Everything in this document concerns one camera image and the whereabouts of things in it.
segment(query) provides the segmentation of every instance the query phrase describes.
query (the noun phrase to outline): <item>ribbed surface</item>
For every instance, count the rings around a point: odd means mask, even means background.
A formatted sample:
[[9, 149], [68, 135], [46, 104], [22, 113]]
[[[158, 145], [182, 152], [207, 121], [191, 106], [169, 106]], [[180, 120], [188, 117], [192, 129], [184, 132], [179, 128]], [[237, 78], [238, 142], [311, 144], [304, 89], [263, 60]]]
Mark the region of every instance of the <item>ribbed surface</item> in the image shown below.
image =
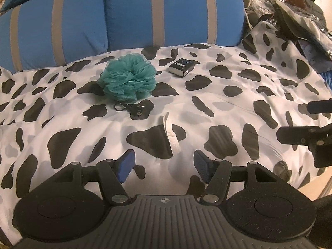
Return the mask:
[[90, 234], [66, 243], [24, 239], [15, 249], [306, 249], [304, 238], [267, 243], [235, 230], [220, 209], [203, 206], [193, 196], [138, 196], [128, 206], [111, 210]]

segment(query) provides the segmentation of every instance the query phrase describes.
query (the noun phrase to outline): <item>white strap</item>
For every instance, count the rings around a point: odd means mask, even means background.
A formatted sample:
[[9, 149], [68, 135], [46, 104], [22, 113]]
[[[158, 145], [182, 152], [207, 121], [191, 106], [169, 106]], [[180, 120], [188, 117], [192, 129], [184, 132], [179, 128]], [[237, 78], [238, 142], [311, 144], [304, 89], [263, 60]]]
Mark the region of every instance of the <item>white strap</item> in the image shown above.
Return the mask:
[[176, 135], [172, 129], [172, 120], [171, 115], [169, 112], [166, 113], [166, 115], [163, 117], [163, 125], [164, 130], [166, 133], [166, 136], [169, 141], [169, 145], [171, 146], [172, 154], [176, 155], [181, 152], [181, 147], [179, 144], [178, 139], [176, 138]]

